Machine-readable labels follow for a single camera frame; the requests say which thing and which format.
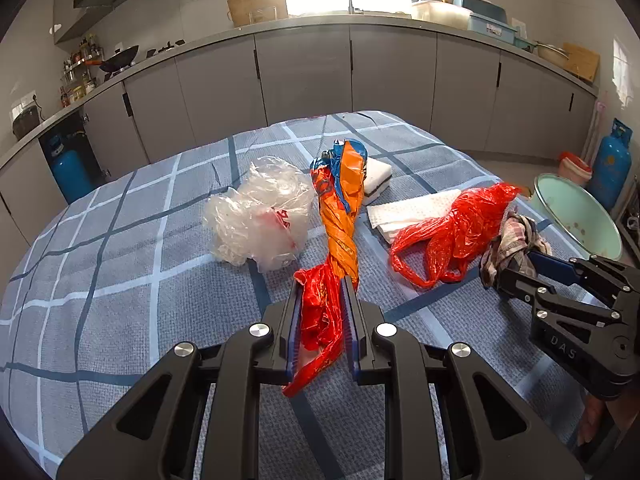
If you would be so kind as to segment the checkered rag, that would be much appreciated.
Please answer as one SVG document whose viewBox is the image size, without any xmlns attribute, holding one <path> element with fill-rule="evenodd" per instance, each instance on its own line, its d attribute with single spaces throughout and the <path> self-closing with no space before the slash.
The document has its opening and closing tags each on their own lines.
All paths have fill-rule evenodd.
<svg viewBox="0 0 640 480">
<path fill-rule="evenodd" d="M 499 273 L 504 269 L 536 278 L 531 252 L 552 255 L 551 245 L 540 234 L 534 219 L 510 210 L 498 235 L 480 258 L 480 280 L 485 288 L 496 288 Z"/>
</svg>

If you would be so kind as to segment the white plastic container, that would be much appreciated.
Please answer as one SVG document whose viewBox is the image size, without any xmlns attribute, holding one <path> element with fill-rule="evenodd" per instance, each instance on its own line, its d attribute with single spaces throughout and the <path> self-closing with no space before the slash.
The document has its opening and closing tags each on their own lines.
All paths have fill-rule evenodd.
<svg viewBox="0 0 640 480">
<path fill-rule="evenodd" d="M 467 30 L 471 11 L 448 2 L 422 0 L 413 3 L 411 16 L 414 20 L 426 21 L 459 30 Z"/>
</svg>

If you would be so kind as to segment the wooden cutting board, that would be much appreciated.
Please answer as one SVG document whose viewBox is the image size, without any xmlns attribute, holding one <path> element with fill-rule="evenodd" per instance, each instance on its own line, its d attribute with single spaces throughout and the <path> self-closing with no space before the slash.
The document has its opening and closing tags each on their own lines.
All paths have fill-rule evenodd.
<svg viewBox="0 0 640 480">
<path fill-rule="evenodd" d="M 567 55 L 564 68 L 579 79 L 593 84 L 600 65 L 600 54 L 570 42 L 564 42 L 562 50 Z"/>
<path fill-rule="evenodd" d="M 228 14 L 234 27 L 285 20 L 286 0 L 228 0 Z"/>
</svg>

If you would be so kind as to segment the steel storage shelf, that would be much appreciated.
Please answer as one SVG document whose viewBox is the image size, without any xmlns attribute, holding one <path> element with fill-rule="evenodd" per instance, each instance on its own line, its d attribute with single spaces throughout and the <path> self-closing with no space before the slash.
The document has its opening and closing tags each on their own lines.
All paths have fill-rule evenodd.
<svg viewBox="0 0 640 480">
<path fill-rule="evenodd" d="M 612 217 L 620 232 L 623 248 L 639 262 L 639 176 L 634 174 L 624 184 Z"/>
</svg>

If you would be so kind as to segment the red plastic bag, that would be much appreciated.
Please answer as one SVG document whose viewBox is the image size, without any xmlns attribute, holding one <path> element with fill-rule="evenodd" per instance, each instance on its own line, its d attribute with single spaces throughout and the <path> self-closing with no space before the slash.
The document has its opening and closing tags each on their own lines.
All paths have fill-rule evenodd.
<svg viewBox="0 0 640 480">
<path fill-rule="evenodd" d="M 390 246 L 390 266 L 411 284 L 431 289 L 437 283 L 459 283 L 469 264 L 484 254 L 498 235 L 506 208 L 521 188 L 499 182 L 489 188 L 468 188 L 446 214 L 407 226 Z M 412 246 L 424 245 L 424 273 L 417 274 L 402 260 Z"/>
</svg>

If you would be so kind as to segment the spice rack with bottles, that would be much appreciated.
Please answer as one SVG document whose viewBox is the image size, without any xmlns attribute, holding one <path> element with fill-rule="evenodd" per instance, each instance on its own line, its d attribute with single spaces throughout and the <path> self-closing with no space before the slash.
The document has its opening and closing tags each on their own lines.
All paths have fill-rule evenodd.
<svg viewBox="0 0 640 480">
<path fill-rule="evenodd" d="M 89 34 L 80 40 L 78 49 L 63 63 L 60 101 L 68 107 L 98 86 L 96 71 L 103 62 L 103 49 L 96 35 Z"/>
</svg>

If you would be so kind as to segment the blue dish rack box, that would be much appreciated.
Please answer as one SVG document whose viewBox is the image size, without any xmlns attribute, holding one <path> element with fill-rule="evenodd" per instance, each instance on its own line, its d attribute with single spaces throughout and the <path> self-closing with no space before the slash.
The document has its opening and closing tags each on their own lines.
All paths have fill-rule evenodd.
<svg viewBox="0 0 640 480">
<path fill-rule="evenodd" d="M 454 0 L 454 4 L 470 11 L 467 30 L 514 44 L 516 29 L 506 22 L 506 11 L 501 6 L 488 0 Z"/>
</svg>

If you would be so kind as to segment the clear white plastic bag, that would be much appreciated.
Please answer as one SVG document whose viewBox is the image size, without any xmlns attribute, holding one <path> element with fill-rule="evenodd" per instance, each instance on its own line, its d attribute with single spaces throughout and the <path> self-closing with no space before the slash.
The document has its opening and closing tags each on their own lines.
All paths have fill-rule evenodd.
<svg viewBox="0 0 640 480">
<path fill-rule="evenodd" d="M 253 260 L 262 273 L 285 268 L 306 244 L 315 198 L 310 177 L 289 162 L 253 160 L 237 188 L 211 197 L 205 207 L 214 257 L 232 266 Z"/>
</svg>

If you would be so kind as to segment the mint green enamel basin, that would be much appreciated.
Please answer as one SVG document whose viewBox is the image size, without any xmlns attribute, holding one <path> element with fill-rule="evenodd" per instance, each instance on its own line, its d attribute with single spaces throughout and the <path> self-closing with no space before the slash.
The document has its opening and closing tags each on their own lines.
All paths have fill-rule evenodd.
<svg viewBox="0 0 640 480">
<path fill-rule="evenodd" d="M 584 188 L 555 174 L 534 180 L 530 206 L 580 247 L 583 254 L 617 261 L 623 252 L 617 226 Z"/>
</svg>

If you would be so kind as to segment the beige pot on counter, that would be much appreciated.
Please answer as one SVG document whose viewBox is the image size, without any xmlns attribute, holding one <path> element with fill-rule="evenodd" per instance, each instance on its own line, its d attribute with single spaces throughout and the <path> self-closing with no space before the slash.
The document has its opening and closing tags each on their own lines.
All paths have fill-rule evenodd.
<svg viewBox="0 0 640 480">
<path fill-rule="evenodd" d="M 565 50 L 555 47 L 553 44 L 541 44 L 538 42 L 536 50 L 540 58 L 561 68 L 564 68 L 570 59 Z"/>
</svg>

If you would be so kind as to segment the wooden cutting board left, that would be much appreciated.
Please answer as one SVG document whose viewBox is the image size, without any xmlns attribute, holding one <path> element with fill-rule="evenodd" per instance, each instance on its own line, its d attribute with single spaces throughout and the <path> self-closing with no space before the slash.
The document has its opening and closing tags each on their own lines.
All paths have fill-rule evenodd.
<svg viewBox="0 0 640 480">
<path fill-rule="evenodd" d="M 286 0 L 228 0 L 228 14 L 234 27 L 285 20 Z"/>
</svg>

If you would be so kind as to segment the black wok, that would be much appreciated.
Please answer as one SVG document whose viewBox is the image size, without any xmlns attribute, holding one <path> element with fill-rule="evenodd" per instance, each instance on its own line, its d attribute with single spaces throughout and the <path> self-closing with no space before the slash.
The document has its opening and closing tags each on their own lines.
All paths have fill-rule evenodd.
<svg viewBox="0 0 640 480">
<path fill-rule="evenodd" d="M 93 58 L 86 58 L 85 64 L 88 66 L 98 66 L 99 69 L 106 74 L 114 74 L 130 66 L 134 62 L 138 51 L 138 46 L 132 46 L 114 54 L 107 60 L 99 60 L 95 56 Z"/>
</svg>

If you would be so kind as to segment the blue gas cylinder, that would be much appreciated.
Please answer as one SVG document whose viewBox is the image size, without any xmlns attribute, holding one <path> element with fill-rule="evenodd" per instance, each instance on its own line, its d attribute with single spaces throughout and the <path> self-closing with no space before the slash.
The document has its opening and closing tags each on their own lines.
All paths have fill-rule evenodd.
<svg viewBox="0 0 640 480">
<path fill-rule="evenodd" d="M 631 137 L 631 128 L 615 118 L 611 133 L 601 140 L 592 166 L 587 191 L 607 211 L 614 208 L 631 167 Z"/>
<path fill-rule="evenodd" d="M 96 161 L 83 131 L 49 134 L 42 147 L 67 203 L 76 202 L 96 188 Z"/>
</svg>

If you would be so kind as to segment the grey kitchen cabinet run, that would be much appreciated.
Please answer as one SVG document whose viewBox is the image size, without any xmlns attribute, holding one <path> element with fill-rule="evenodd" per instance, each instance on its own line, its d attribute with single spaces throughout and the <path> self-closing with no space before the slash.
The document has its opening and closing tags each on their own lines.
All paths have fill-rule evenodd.
<svg viewBox="0 0 640 480">
<path fill-rule="evenodd" d="M 474 160 L 584 148 L 597 97 L 535 55 L 413 20 L 331 16 L 232 30 L 153 56 L 67 107 L 107 183 L 235 134 L 388 113 Z M 64 200 L 41 126 L 1 168 L 1 293 Z"/>
</svg>

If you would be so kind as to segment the orange blue snack wrapper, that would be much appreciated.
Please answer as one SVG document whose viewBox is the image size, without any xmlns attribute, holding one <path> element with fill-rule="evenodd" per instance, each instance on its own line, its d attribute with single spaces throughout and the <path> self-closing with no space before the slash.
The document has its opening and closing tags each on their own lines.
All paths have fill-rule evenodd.
<svg viewBox="0 0 640 480">
<path fill-rule="evenodd" d="M 318 196 L 319 214 L 328 238 L 326 260 L 294 273 L 302 288 L 299 345 L 314 358 L 299 367 L 292 382 L 283 388 L 288 398 L 331 366 L 344 348 L 340 283 L 350 278 L 359 283 L 355 223 L 364 195 L 368 152 L 354 139 L 338 140 L 329 151 L 310 163 L 310 176 Z"/>
</svg>

